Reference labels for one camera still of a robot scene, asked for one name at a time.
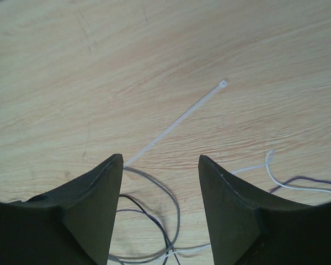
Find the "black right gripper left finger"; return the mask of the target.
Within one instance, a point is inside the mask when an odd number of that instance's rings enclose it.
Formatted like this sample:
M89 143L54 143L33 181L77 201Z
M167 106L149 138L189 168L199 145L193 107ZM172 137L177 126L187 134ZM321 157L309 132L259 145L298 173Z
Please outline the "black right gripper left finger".
M0 264L106 264L122 172L114 154L25 202L0 202Z

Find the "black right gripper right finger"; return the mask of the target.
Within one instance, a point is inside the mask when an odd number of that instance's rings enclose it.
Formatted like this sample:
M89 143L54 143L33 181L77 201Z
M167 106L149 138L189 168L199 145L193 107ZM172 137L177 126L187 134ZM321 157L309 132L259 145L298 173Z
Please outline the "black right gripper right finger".
M331 264L331 202L278 197L205 155L198 171L215 264Z

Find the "white zip tie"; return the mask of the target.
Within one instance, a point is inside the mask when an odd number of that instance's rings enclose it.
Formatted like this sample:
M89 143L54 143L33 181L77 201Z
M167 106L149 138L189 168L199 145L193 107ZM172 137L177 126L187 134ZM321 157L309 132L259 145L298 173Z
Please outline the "white zip tie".
M215 88L213 88L208 94L199 99L194 105L192 105L188 110L186 110L180 117L173 121L163 132L156 136L149 144L147 144L143 149L141 149L137 154L131 157L127 162L124 163L124 168L130 166L137 159L139 159L144 153L149 151L155 144L160 142L165 136L167 136L176 126L178 126L185 118L187 118L194 111L199 109L203 104L205 104L211 97L213 97L218 91L224 89L227 86L227 81L222 80Z

